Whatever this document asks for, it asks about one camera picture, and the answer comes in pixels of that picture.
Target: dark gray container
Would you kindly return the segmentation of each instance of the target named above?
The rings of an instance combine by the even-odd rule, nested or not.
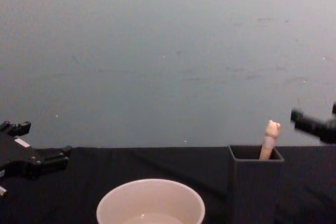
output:
[[[260,161],[261,145],[230,145],[228,149],[228,223],[274,223],[284,158],[274,148],[270,160]]]

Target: bowl rim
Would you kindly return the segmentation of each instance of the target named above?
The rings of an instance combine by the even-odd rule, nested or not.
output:
[[[102,207],[102,204],[106,201],[106,199],[109,197],[109,195],[113,194],[115,191],[117,190],[120,190],[121,188],[123,187],[127,187],[127,186],[130,186],[132,184],[138,184],[138,183],[143,183],[143,182],[148,182],[148,181],[151,181],[151,182],[165,182],[165,183],[170,183],[170,184],[176,184],[178,186],[181,186],[183,187],[184,189],[187,189],[188,191],[190,191],[196,198],[197,198],[197,201],[199,202],[200,206],[201,206],[201,213],[200,213],[200,217],[197,221],[196,224],[201,224],[202,221],[204,220],[204,216],[205,216],[205,205],[204,205],[204,202],[203,202],[203,199],[201,198],[201,196],[192,188],[188,187],[187,185],[184,185],[180,182],[176,182],[176,181],[173,181],[173,180],[169,180],[169,179],[161,179],[161,178],[146,178],[146,179],[138,179],[138,180],[134,180],[134,181],[131,181],[131,182],[127,182],[127,183],[124,183],[120,186],[117,186],[116,188],[110,190],[107,194],[105,194],[105,196],[100,200],[98,206],[97,206],[97,211],[96,211],[96,216],[97,216],[97,221],[99,224],[101,224],[101,218],[99,216],[99,212],[100,212],[100,209]]]

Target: black table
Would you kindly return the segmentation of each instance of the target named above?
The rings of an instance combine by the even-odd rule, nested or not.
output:
[[[336,223],[336,146],[278,150],[286,162],[275,223]],[[97,223],[97,205],[111,189],[165,178],[200,194],[204,223],[223,224],[227,161],[226,147],[74,148],[65,171],[2,182],[9,195],[1,202],[1,223]]]

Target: water in bowl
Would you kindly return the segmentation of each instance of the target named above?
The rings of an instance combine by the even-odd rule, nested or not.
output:
[[[135,216],[123,224],[183,224],[178,219],[165,214],[143,214]]]

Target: wooden stick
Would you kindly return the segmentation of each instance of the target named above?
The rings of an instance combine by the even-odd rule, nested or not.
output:
[[[269,160],[272,150],[276,145],[277,138],[280,134],[281,125],[280,123],[273,122],[270,120],[265,130],[265,137],[263,146],[261,147],[260,160]]]

